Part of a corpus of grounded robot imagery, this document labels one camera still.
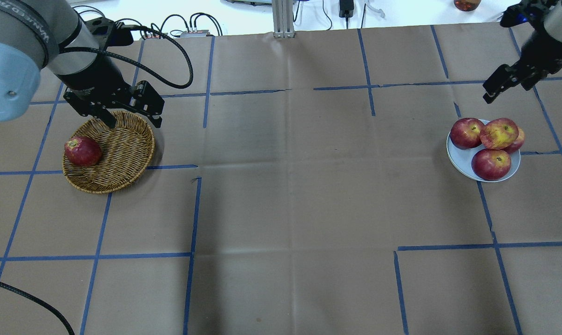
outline basket rim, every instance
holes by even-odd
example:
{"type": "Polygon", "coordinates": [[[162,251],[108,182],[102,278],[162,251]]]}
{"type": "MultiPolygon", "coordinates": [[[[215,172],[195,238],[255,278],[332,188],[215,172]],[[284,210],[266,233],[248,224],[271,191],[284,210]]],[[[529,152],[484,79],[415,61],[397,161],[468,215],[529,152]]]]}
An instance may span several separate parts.
{"type": "MultiPolygon", "coordinates": [[[[81,187],[80,185],[74,183],[70,179],[70,176],[68,176],[68,174],[66,174],[66,166],[65,165],[66,165],[66,162],[68,161],[68,158],[66,157],[66,154],[64,153],[62,155],[62,158],[61,158],[62,174],[66,177],[66,180],[70,183],[70,185],[72,185],[74,188],[78,189],[79,191],[83,191],[85,193],[91,193],[91,194],[105,194],[105,193],[111,193],[111,192],[119,191],[120,189],[123,189],[125,187],[130,186],[133,182],[138,180],[138,178],[140,178],[140,176],[149,167],[149,164],[153,159],[153,155],[155,154],[155,132],[153,131],[153,128],[149,125],[148,121],[144,120],[142,117],[136,115],[135,113],[128,112],[128,111],[125,111],[125,110],[115,110],[111,113],[114,116],[118,115],[118,114],[121,114],[124,117],[133,117],[133,118],[136,118],[136,120],[140,121],[140,123],[143,125],[143,127],[145,127],[148,130],[148,133],[150,134],[149,143],[148,143],[148,145],[149,145],[149,155],[148,155],[147,159],[145,160],[145,162],[138,169],[138,172],[132,178],[130,178],[128,181],[123,182],[120,185],[117,185],[113,188],[105,189],[103,191],[95,191],[93,189],[81,187]]],[[[76,129],[76,131],[74,131],[74,133],[72,134],[72,136],[70,136],[70,138],[72,138],[74,136],[79,136],[79,135],[76,135],[78,132],[80,132],[82,129],[84,129],[85,127],[88,127],[89,125],[91,125],[91,123],[94,123],[94,122],[102,122],[102,121],[96,120],[96,119],[89,119],[89,120],[85,121],[82,125],[80,125],[80,127],[78,127],[78,129],[76,129]]]]}

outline white surface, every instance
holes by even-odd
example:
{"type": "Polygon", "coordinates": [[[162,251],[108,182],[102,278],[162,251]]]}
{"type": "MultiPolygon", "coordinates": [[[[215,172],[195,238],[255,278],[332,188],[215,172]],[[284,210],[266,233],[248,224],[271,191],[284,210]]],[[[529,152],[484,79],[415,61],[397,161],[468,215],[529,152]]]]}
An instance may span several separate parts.
{"type": "MultiPolygon", "coordinates": [[[[487,120],[481,120],[481,121],[483,122],[484,125],[488,123],[487,120]]],[[[511,160],[510,170],[508,174],[506,174],[504,177],[495,181],[488,181],[477,176],[477,174],[473,172],[473,169],[471,167],[471,160],[473,159],[473,156],[477,153],[477,151],[483,150],[485,148],[486,147],[484,147],[483,144],[480,144],[478,147],[471,148],[471,149],[466,149],[466,150],[459,149],[455,147],[455,145],[451,141],[451,133],[448,133],[447,135],[448,158],[451,160],[451,163],[455,166],[455,168],[459,170],[459,172],[471,178],[472,180],[483,181],[483,182],[499,182],[499,181],[507,180],[508,178],[512,177],[513,174],[515,174],[515,172],[517,172],[519,166],[521,165],[521,152],[519,150],[513,152],[510,155],[510,160],[511,160]]]]}
{"type": "MultiPolygon", "coordinates": [[[[322,4],[332,19],[332,29],[344,29],[345,19],[339,17],[339,0],[309,0],[302,3],[294,28],[300,30],[325,30],[330,22],[324,16],[322,4]]],[[[349,28],[361,25],[364,0],[354,0],[355,11],[349,19],[349,28]]],[[[452,0],[370,0],[370,4],[386,13],[382,19],[378,13],[366,10],[364,27],[395,27],[417,25],[441,25],[451,23],[477,23],[495,21],[498,14],[520,0],[483,0],[472,12],[462,12],[454,7],[452,0]]],[[[242,2],[234,4],[226,0],[90,0],[76,5],[94,6],[106,17],[118,20],[130,17],[149,26],[151,22],[160,25],[171,13],[178,13],[189,20],[192,13],[204,12],[213,15],[224,34],[263,34],[272,32],[272,6],[251,6],[242,2]]],[[[293,10],[298,3],[294,2],[293,10]]],[[[84,19],[93,18],[93,13],[83,14],[84,19]]],[[[181,19],[170,19],[164,28],[168,32],[183,28],[181,19]]],[[[214,26],[206,17],[198,20],[198,28],[214,26]]]]}

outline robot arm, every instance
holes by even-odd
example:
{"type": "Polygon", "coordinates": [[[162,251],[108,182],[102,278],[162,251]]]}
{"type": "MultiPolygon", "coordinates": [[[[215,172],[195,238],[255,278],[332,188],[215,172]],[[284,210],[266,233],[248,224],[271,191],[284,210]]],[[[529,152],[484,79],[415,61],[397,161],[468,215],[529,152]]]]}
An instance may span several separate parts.
{"type": "Polygon", "coordinates": [[[483,83],[483,99],[488,104],[509,87],[521,84],[528,91],[562,68],[562,0],[522,0],[506,10],[500,25],[512,27],[526,21],[535,31],[523,45],[519,61],[500,65],[483,83]]]}
{"type": "MultiPolygon", "coordinates": [[[[67,53],[107,53],[107,47],[132,44],[131,30],[104,17],[84,22],[66,0],[0,0],[0,121],[26,111],[47,66],[68,87],[64,98],[80,115],[114,127],[107,108],[124,108],[159,127],[164,101],[148,82],[127,84],[104,54],[67,53]]],[[[191,77],[179,86],[190,84],[191,77]]]]}

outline white floor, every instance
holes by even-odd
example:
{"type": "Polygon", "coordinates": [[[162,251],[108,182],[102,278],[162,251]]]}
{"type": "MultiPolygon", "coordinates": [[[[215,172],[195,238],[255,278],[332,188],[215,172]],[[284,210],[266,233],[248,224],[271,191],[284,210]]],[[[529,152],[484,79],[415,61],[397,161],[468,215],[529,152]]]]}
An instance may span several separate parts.
{"type": "MultiPolygon", "coordinates": [[[[323,13],[323,3],[332,19],[332,29],[344,29],[345,19],[339,17],[339,0],[307,0],[302,2],[295,30],[325,30],[330,22],[323,13]]],[[[496,21],[499,13],[519,0],[483,0],[475,11],[459,11],[452,0],[370,0],[370,5],[381,8],[386,16],[366,10],[364,27],[396,27],[417,25],[440,25],[450,23],[477,23],[496,21]]],[[[270,5],[252,6],[242,2],[230,3],[227,0],[90,0],[75,2],[74,5],[89,5],[100,9],[112,20],[130,17],[149,26],[151,22],[160,25],[171,13],[178,13],[189,19],[192,13],[210,13],[218,19],[224,34],[263,34],[272,31],[272,7],[270,5]]],[[[298,1],[294,2],[296,11],[298,1]]],[[[355,11],[349,20],[349,28],[359,28],[362,23],[364,0],[355,0],[355,11]]],[[[84,13],[84,19],[91,19],[93,13],[84,13]]],[[[183,28],[179,19],[168,21],[164,31],[183,28]]],[[[198,28],[208,28],[215,32],[212,23],[201,17],[198,28]]]]}

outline white plate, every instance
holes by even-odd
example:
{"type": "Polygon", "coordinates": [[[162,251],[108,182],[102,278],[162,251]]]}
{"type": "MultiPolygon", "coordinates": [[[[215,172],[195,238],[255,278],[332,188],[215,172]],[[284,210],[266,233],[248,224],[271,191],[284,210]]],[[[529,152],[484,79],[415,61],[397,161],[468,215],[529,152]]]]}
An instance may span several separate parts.
{"type": "MultiPolygon", "coordinates": [[[[481,121],[483,122],[484,125],[488,123],[488,121],[486,120],[481,120],[481,121]]],[[[475,174],[475,172],[473,172],[473,169],[471,168],[471,159],[473,159],[473,156],[477,153],[477,151],[480,151],[485,148],[486,147],[484,147],[483,144],[480,144],[480,146],[476,148],[464,149],[464,150],[459,149],[455,147],[455,145],[451,141],[451,133],[449,132],[447,135],[448,158],[451,160],[451,163],[455,166],[455,168],[459,170],[459,172],[465,174],[465,176],[468,176],[472,180],[483,181],[483,182],[498,182],[498,181],[507,180],[508,178],[512,177],[513,174],[515,174],[515,172],[517,172],[517,170],[519,169],[519,165],[521,165],[521,152],[519,150],[513,152],[510,155],[510,159],[511,159],[510,170],[508,174],[506,174],[504,177],[494,181],[489,181],[478,177],[477,174],[475,174]]]]}

